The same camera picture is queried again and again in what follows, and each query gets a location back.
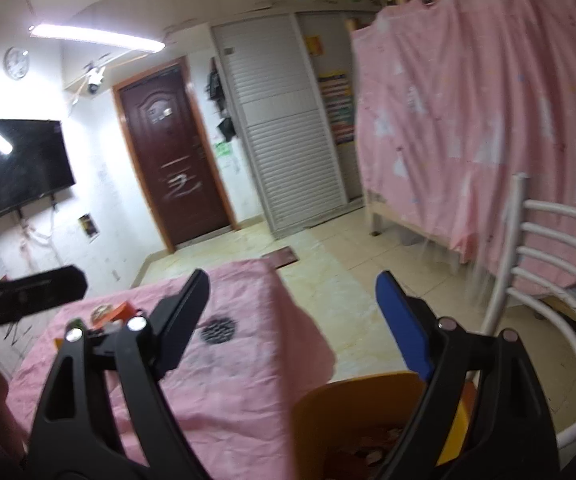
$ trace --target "brown door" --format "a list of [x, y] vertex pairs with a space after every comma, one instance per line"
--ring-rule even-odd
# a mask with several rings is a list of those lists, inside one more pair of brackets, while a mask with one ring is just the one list
[[179, 66], [120, 90], [135, 156], [173, 245], [226, 227]]

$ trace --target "wooden bed post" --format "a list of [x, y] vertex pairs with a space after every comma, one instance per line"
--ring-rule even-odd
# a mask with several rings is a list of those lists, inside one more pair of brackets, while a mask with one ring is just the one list
[[[362, 28], [358, 18], [347, 18], [345, 22], [346, 30], [350, 36], [352, 36], [354, 31]], [[382, 217], [374, 211], [372, 207], [372, 193], [370, 193], [369, 189], [366, 189], [363, 182], [362, 194], [364, 196], [364, 211], [366, 212], [366, 225], [368, 226], [368, 232], [372, 236], [380, 235], [382, 234]]]

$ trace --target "white cabinet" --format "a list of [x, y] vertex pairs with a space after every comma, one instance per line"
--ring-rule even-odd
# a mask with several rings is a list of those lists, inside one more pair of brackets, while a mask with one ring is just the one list
[[277, 237], [344, 206], [334, 145], [289, 16], [214, 29], [266, 218]]

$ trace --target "security camera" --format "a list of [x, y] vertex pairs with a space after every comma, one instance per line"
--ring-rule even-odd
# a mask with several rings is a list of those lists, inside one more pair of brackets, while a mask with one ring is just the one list
[[106, 69], [105, 66], [101, 68], [92, 67], [88, 71], [88, 93], [91, 95], [95, 95], [101, 86], [101, 83], [104, 81], [104, 70]]

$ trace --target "pink tablecloth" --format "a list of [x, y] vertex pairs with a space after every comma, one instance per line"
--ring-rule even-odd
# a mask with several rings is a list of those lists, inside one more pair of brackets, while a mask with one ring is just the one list
[[[180, 427], [215, 480], [292, 479], [289, 413], [306, 392], [330, 380], [335, 357], [313, 320], [292, 299], [264, 260], [226, 264], [208, 272], [210, 301], [198, 327], [215, 317], [237, 323], [234, 338], [207, 345], [195, 332], [179, 367], [161, 381]], [[186, 277], [64, 306], [37, 340], [10, 383], [12, 413], [30, 428], [56, 354], [73, 317], [88, 318], [101, 303], [129, 300], [151, 311], [178, 292]], [[127, 455], [143, 455], [132, 432], [120, 388], [111, 393]]]

